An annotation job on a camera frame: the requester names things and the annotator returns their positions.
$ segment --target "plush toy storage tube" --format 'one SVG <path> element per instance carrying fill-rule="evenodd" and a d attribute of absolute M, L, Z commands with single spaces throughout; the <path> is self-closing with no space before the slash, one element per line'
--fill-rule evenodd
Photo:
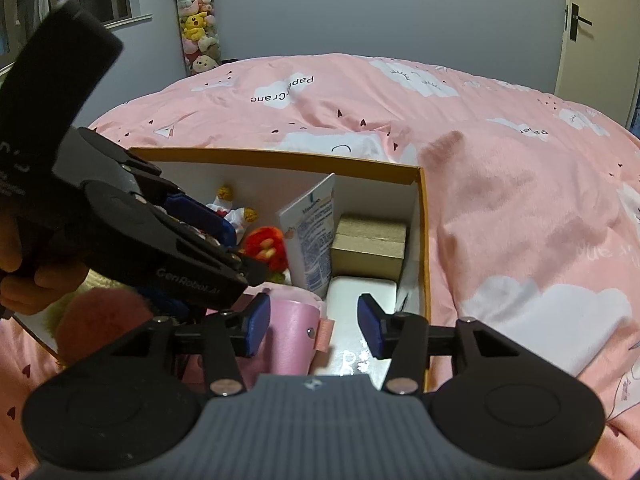
<path fill-rule="evenodd" d="M 206 72 L 220 64 L 220 41 L 214 0 L 176 0 L 184 63 L 188 73 Z"/>

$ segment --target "cream door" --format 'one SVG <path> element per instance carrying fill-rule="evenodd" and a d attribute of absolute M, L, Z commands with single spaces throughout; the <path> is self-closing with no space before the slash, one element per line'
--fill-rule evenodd
<path fill-rule="evenodd" d="M 640 0 L 567 0 L 566 13 L 556 95 L 628 126 L 637 97 Z"/>

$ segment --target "wall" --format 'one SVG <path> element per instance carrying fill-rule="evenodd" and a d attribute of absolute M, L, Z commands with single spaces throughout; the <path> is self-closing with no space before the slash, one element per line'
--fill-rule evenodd
<path fill-rule="evenodd" d="M 112 29 L 124 51 L 80 110 L 78 126 L 185 76 L 174 1 L 131 0 L 131 6 L 134 16 L 153 14 L 152 19 Z"/>
<path fill-rule="evenodd" d="M 552 92 L 564 0 L 216 0 L 223 57 L 346 52 Z"/>

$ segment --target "pink leather bag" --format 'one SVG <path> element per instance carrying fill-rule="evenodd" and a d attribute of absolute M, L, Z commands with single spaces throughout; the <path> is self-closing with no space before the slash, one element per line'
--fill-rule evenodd
<path fill-rule="evenodd" d="M 271 320 L 257 354 L 238 358 L 244 383 L 254 386 L 259 374 L 306 375 L 316 351 L 327 352 L 334 322 L 325 319 L 324 302 L 307 290 L 269 283 L 248 288 L 233 310 L 242 310 L 258 292 L 271 300 Z M 193 388 L 204 386 L 198 359 L 191 358 L 182 381 Z"/>

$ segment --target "door handle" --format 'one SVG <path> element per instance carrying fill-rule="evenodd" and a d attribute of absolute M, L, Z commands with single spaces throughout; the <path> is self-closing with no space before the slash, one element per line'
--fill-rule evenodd
<path fill-rule="evenodd" d="M 593 25 L 592 22 L 580 16 L 580 7 L 576 4 L 571 4 L 571 27 L 569 29 L 569 39 L 571 41 L 577 41 L 578 39 L 578 22 Z"/>

